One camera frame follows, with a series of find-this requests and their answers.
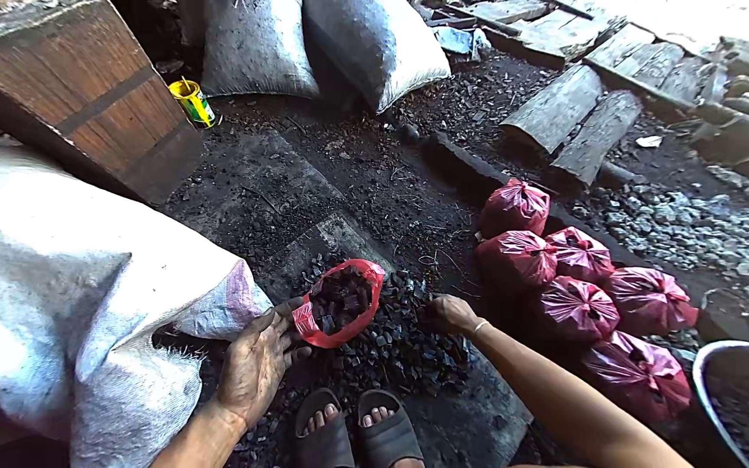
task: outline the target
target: dirty hand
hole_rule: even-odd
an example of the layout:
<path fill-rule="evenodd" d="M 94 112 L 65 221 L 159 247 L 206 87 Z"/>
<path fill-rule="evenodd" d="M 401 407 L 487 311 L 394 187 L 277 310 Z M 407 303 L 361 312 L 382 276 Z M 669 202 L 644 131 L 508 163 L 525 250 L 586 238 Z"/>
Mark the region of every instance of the dirty hand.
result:
<path fill-rule="evenodd" d="M 449 294 L 436 296 L 427 305 L 433 312 L 433 318 L 447 333 L 470 334 L 484 320 L 479 318 L 463 299 Z"/>
<path fill-rule="evenodd" d="M 302 303 L 297 297 L 271 307 L 227 348 L 214 398 L 241 420 L 245 429 L 255 426 L 265 414 L 288 367 L 311 354 L 309 347 L 287 351 L 299 338 L 296 330 L 286 331 L 293 322 L 291 313 Z"/>

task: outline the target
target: slipper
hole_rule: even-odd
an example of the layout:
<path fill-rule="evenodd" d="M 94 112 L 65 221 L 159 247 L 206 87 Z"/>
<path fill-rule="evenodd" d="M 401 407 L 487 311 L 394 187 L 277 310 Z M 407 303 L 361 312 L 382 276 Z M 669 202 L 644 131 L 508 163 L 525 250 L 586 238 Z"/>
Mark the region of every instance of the slipper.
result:
<path fill-rule="evenodd" d="M 300 468 L 355 468 L 355 458 L 351 454 L 351 442 L 348 440 L 342 413 L 333 420 L 327 420 L 326 425 L 320 429 L 302 435 L 308 427 L 308 420 L 317 411 L 325 411 L 328 403 L 334 403 L 339 411 L 339 401 L 334 392 L 320 388 L 308 395 L 296 413 L 294 431 Z"/>
<path fill-rule="evenodd" d="M 394 414 L 371 427 L 363 427 L 363 416 L 371 415 L 373 408 L 381 406 Z M 404 458 L 423 460 L 409 415 L 388 391 L 369 390 L 360 396 L 357 423 L 371 468 L 390 468 Z"/>

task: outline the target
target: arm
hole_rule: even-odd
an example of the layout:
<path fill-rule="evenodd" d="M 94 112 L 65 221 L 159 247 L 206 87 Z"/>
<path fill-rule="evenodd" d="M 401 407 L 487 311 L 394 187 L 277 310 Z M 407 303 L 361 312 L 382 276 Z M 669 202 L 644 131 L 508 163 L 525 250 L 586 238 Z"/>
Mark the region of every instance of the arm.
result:
<path fill-rule="evenodd" d="M 478 318 L 453 296 L 432 308 L 450 332 L 469 336 L 534 418 L 599 468 L 689 468 L 666 442 L 584 381 Z"/>
<path fill-rule="evenodd" d="M 227 348 L 215 395 L 152 463 L 153 468 L 220 468 L 248 429 L 267 411 L 291 363 L 310 355 L 308 347 L 286 351 L 297 337 L 286 333 L 291 312 L 302 298 L 291 299 L 257 319 Z"/>

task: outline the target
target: paint can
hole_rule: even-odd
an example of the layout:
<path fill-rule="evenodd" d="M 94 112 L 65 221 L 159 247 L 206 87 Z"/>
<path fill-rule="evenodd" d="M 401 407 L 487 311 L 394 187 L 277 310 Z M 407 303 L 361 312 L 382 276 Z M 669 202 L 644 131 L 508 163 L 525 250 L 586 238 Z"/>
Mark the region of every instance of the paint can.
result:
<path fill-rule="evenodd" d="M 169 85 L 169 90 L 172 97 L 184 108 L 195 128 L 210 128 L 215 125 L 215 113 L 207 103 L 198 83 L 182 77 L 180 81 Z"/>

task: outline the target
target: pink plastic bag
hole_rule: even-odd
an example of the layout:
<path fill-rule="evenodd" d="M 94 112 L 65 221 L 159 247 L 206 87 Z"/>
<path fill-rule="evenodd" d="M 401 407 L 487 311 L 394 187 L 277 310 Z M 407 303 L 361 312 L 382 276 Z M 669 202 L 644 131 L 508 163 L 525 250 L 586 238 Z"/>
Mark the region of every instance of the pink plastic bag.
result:
<path fill-rule="evenodd" d="M 551 197 L 525 182 L 511 178 L 484 203 L 479 229 L 485 239 L 505 231 L 531 231 L 542 236 L 551 205 Z"/>
<path fill-rule="evenodd" d="M 569 341 L 600 341 L 620 321 L 612 299 L 599 287 L 557 276 L 539 300 L 539 311 L 551 335 Z"/>
<path fill-rule="evenodd" d="M 693 326 L 698 309 L 675 278 L 652 268 L 619 268 L 602 289 L 618 307 L 618 329 L 630 335 L 666 335 Z"/>
<path fill-rule="evenodd" d="M 614 272 L 609 250 L 576 227 L 555 232 L 545 240 L 557 248 L 558 275 L 599 284 Z"/>
<path fill-rule="evenodd" d="M 485 277 L 505 293 L 551 282 L 557 270 L 555 251 L 531 231 L 507 231 L 476 249 Z"/>
<path fill-rule="evenodd" d="M 372 319 L 375 318 L 375 312 L 377 312 L 378 300 L 380 299 L 380 289 L 383 287 L 383 278 L 386 276 L 386 271 L 372 261 L 362 260 L 359 258 L 353 258 L 340 263 L 338 266 L 328 270 L 323 276 L 321 276 L 311 287 L 311 291 L 314 290 L 317 285 L 322 286 L 323 278 L 331 275 L 335 271 L 342 270 L 346 267 L 355 266 L 363 273 L 363 278 L 372 287 L 372 303 L 366 312 L 358 315 L 351 323 L 341 328 L 337 333 L 326 335 L 323 333 L 317 323 L 314 320 L 314 315 L 311 311 L 311 300 L 310 293 L 306 294 L 304 299 L 306 303 L 299 309 L 296 309 L 294 313 L 294 325 L 296 325 L 297 331 L 300 335 L 310 344 L 318 346 L 320 348 L 336 348 L 346 343 L 348 340 L 359 335 L 366 326 L 371 323 Z"/>
<path fill-rule="evenodd" d="M 609 400 L 647 424 L 673 419 L 692 399 L 675 357 L 626 333 L 616 331 L 595 345 L 583 365 Z"/>

